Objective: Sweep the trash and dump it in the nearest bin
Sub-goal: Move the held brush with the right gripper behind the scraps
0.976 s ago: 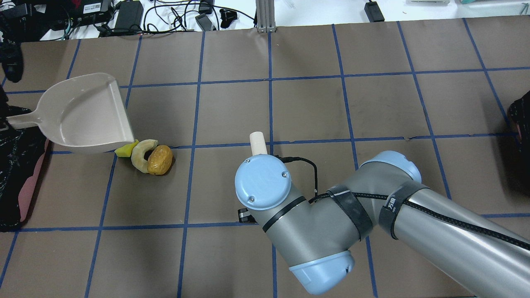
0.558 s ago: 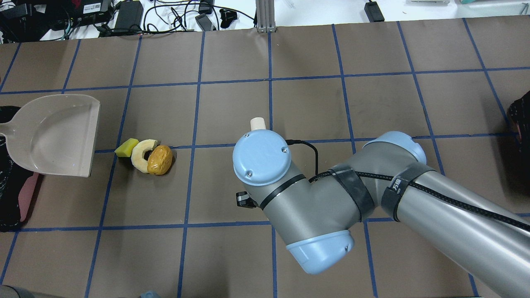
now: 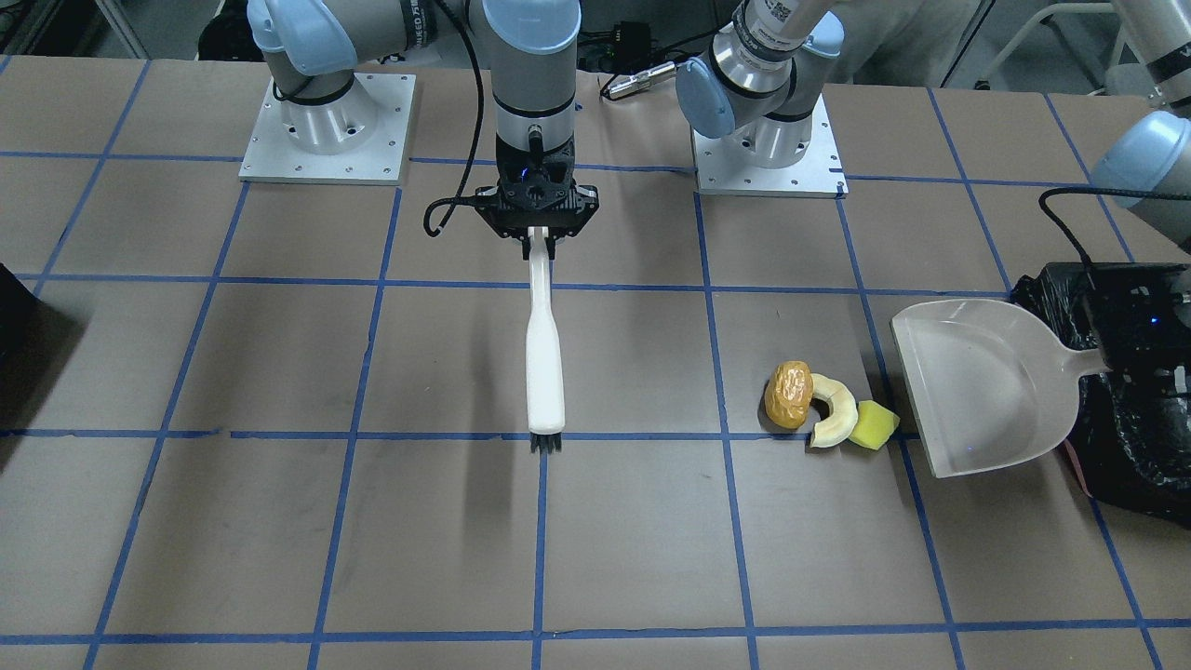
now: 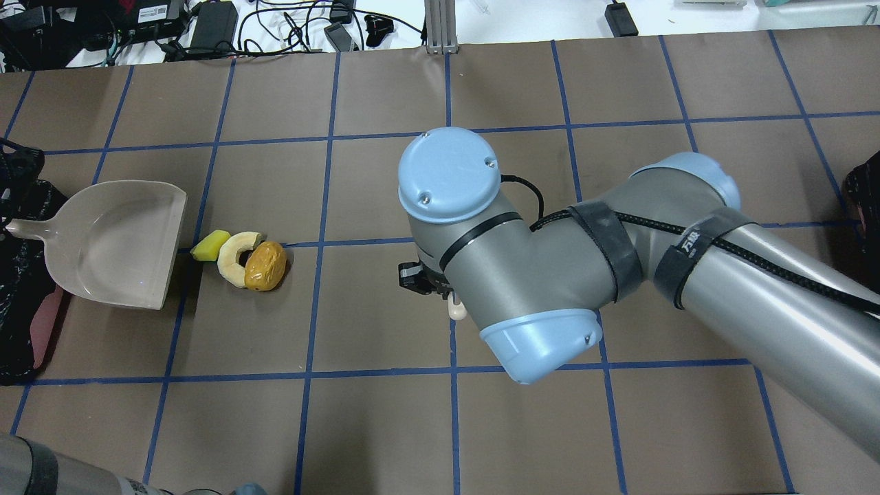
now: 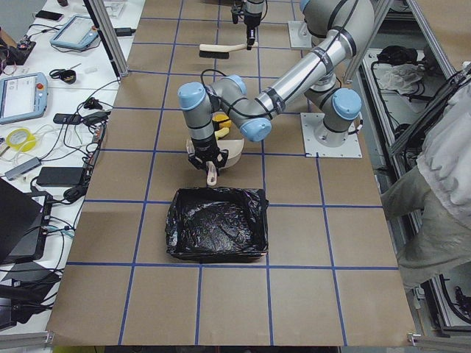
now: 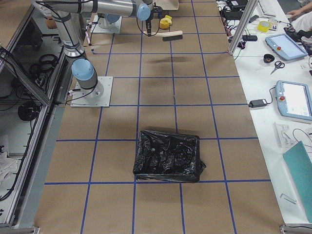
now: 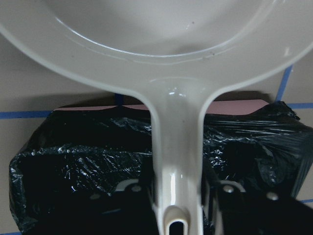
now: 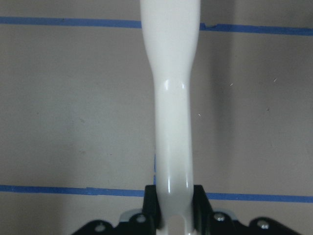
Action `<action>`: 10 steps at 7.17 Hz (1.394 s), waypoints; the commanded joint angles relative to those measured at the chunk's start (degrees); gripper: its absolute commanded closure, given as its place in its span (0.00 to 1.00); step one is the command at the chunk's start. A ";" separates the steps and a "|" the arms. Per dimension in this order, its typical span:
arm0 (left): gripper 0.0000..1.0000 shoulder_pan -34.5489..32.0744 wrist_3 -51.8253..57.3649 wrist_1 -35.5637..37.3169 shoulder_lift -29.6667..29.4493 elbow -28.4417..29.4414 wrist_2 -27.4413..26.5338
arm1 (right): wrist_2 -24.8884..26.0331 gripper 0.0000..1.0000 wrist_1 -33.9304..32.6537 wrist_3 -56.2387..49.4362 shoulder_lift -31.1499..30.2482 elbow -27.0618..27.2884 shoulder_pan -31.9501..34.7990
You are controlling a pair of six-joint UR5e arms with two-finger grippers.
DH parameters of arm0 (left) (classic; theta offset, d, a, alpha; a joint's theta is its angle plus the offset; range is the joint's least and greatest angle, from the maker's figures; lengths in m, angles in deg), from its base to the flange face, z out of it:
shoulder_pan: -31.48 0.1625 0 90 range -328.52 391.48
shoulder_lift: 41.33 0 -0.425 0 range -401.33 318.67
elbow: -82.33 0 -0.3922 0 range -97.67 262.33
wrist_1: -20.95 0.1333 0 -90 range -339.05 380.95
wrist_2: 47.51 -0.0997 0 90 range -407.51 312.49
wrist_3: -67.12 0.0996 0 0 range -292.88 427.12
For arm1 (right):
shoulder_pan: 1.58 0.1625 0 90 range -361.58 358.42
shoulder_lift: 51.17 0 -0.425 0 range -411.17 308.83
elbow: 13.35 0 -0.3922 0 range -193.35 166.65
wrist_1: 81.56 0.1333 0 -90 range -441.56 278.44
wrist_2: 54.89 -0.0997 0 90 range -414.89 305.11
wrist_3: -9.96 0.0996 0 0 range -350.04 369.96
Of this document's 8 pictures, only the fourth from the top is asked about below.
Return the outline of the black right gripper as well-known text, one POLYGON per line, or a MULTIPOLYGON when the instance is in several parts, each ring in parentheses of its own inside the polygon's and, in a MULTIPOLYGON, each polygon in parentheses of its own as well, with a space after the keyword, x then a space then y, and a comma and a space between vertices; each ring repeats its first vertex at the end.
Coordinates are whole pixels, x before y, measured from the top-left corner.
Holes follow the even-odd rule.
POLYGON ((444 275, 434 272, 422 262, 400 263, 398 283, 399 287, 420 295, 449 296, 452 293, 452 286, 444 275))

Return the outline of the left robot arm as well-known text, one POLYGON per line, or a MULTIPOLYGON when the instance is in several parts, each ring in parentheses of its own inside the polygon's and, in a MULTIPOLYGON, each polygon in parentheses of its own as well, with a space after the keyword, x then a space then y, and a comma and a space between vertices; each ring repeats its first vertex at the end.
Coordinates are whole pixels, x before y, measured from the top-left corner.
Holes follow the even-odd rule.
POLYGON ((1 454, 3 494, 170 494, 10 434, 1 454))

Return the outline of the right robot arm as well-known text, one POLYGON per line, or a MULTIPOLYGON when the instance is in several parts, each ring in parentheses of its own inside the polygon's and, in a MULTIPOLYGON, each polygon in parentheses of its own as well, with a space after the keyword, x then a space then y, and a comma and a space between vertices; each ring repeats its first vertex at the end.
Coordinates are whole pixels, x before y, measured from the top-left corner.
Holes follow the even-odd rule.
POLYGON ((600 309, 644 282, 878 458, 878 294, 742 213, 716 160, 677 153, 597 199, 527 223, 480 135, 406 147, 398 197, 418 259, 399 284, 462 307, 518 384, 603 338, 600 309))

